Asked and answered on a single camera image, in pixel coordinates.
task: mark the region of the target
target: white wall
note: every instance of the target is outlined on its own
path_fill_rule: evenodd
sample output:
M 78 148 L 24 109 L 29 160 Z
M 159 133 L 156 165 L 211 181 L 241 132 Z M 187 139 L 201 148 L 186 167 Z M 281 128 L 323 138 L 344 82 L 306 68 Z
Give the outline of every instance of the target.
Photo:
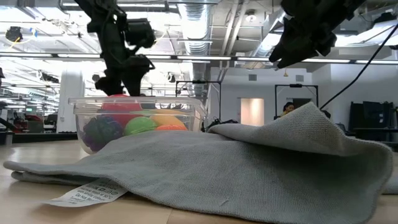
M 212 80 L 216 80 L 218 76 L 218 68 L 212 68 Z M 230 68 L 224 78 L 221 91 L 221 120 L 229 119 L 238 120 L 238 112 L 240 112 L 240 101 L 238 98 L 262 98 L 264 99 L 264 122 L 269 123 L 274 120 L 275 116 L 275 84 L 293 84 L 295 75 L 305 75 L 305 82 L 302 84 L 311 84 L 312 74 L 307 73 L 305 69 L 295 68 L 288 69 L 289 77 L 284 77 L 285 70 L 274 71 L 271 69 L 246 70 L 243 68 Z M 248 81 L 248 74 L 257 74 L 257 81 Z M 278 112 L 282 113 L 282 108 L 287 102 L 287 98 L 312 98 L 315 102 L 314 95 L 306 88 L 284 88 L 278 94 Z M 218 99 L 214 89 L 210 90 L 210 110 L 209 119 L 218 118 Z
M 395 60 L 395 55 L 385 60 Z M 325 65 L 313 72 L 314 85 L 320 86 L 320 105 L 348 85 L 364 65 Z M 351 102 L 393 102 L 398 106 L 398 69 L 394 65 L 370 65 L 357 82 L 326 108 L 335 123 L 348 128 Z

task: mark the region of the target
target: black cable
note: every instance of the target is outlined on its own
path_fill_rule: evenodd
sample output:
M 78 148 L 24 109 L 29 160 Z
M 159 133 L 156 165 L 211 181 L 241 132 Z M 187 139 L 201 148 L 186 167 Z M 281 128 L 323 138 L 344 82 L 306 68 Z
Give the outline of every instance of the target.
M 360 14 L 359 16 L 361 16 L 363 18 L 363 20 L 365 20 L 366 22 L 373 22 L 373 21 L 369 21 L 369 20 L 365 19 L 365 17 L 362 14 Z
M 376 55 L 379 53 L 379 51 L 384 47 L 384 45 L 387 43 L 387 41 L 390 39 L 390 37 L 392 37 L 392 35 L 396 32 L 396 30 L 398 29 L 398 24 L 393 28 L 393 30 L 391 31 L 391 33 L 386 37 L 386 39 L 383 41 L 383 43 L 380 45 L 380 47 L 375 51 L 375 53 L 373 54 L 373 56 L 369 59 L 369 61 L 366 63 L 366 65 L 362 68 L 362 70 L 359 72 L 359 74 L 355 77 L 355 79 L 349 83 L 346 87 L 344 87 L 341 91 L 339 91 L 334 97 L 330 98 L 330 100 L 328 100 L 323 106 L 321 106 L 320 110 L 322 110 L 326 105 L 328 105 L 330 102 L 332 102 L 337 96 L 339 96 L 340 94 L 342 94 L 344 91 L 346 91 L 351 85 L 353 85 L 358 78 L 363 74 L 363 72 L 365 71 L 365 69 L 371 64 L 371 62 L 373 61 L 373 59 L 376 57 Z

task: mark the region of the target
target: doorway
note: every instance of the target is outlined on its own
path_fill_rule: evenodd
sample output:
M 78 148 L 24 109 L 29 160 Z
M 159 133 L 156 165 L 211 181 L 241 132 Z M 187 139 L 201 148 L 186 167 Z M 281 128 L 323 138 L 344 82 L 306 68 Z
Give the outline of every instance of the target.
M 240 98 L 240 122 L 251 126 L 264 125 L 264 99 Z

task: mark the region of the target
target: purple ball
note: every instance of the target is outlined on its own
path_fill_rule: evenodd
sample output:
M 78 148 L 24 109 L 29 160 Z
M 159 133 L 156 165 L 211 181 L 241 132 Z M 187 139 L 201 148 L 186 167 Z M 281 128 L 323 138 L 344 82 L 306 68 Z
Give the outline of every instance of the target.
M 93 152 L 98 152 L 110 141 L 123 137 L 123 127 L 110 116 L 92 118 L 84 127 L 81 139 Z

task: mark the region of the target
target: gray cloth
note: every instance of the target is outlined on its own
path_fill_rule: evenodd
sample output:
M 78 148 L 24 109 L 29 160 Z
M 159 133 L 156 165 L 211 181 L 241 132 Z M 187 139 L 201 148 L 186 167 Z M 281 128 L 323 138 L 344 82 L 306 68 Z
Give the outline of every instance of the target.
M 384 188 L 383 194 L 398 194 L 398 175 L 390 178 Z
M 313 104 L 263 127 L 151 131 L 71 165 L 4 163 L 46 184 L 109 178 L 173 208 L 272 223 L 365 223 L 392 172 L 392 151 L 347 138 Z

